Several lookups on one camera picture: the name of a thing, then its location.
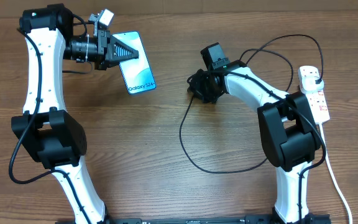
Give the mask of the Samsung Galaxy smartphone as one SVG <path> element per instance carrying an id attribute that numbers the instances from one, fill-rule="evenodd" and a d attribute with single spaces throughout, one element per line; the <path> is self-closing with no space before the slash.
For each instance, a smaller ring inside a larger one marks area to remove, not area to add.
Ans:
<path id="1" fill-rule="evenodd" d="M 113 34 L 115 38 L 139 52 L 139 57 L 119 64 L 127 91 L 130 95 L 153 90 L 157 87 L 145 49 L 137 31 Z"/>

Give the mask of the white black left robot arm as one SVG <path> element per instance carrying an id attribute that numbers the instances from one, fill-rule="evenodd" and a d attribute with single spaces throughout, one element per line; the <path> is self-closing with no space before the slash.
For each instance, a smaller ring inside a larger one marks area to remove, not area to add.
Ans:
<path id="1" fill-rule="evenodd" d="M 105 70 L 139 57 L 136 49 L 111 35 L 114 14 L 105 9 L 89 17 L 92 35 L 75 35 L 78 16 L 63 4 L 29 9 L 19 20 L 29 55 L 26 101 L 20 116 L 11 119 L 18 147 L 53 175 L 67 196 L 75 223 L 111 223 L 86 168 L 85 130 L 67 112 L 63 97 L 63 61 L 92 63 Z"/>

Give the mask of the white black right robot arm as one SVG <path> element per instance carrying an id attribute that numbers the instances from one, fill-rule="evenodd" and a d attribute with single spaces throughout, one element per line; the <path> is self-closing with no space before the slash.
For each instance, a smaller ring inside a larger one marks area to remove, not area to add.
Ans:
<path id="1" fill-rule="evenodd" d="M 306 202 L 308 173 L 316 167 L 315 152 L 326 148 L 305 94 L 272 87 L 241 60 L 230 61 L 219 43 L 200 54 L 206 69 L 188 78 L 188 91 L 203 103 L 215 103 L 226 93 L 257 113 L 262 149 L 277 175 L 271 222 L 312 223 Z"/>

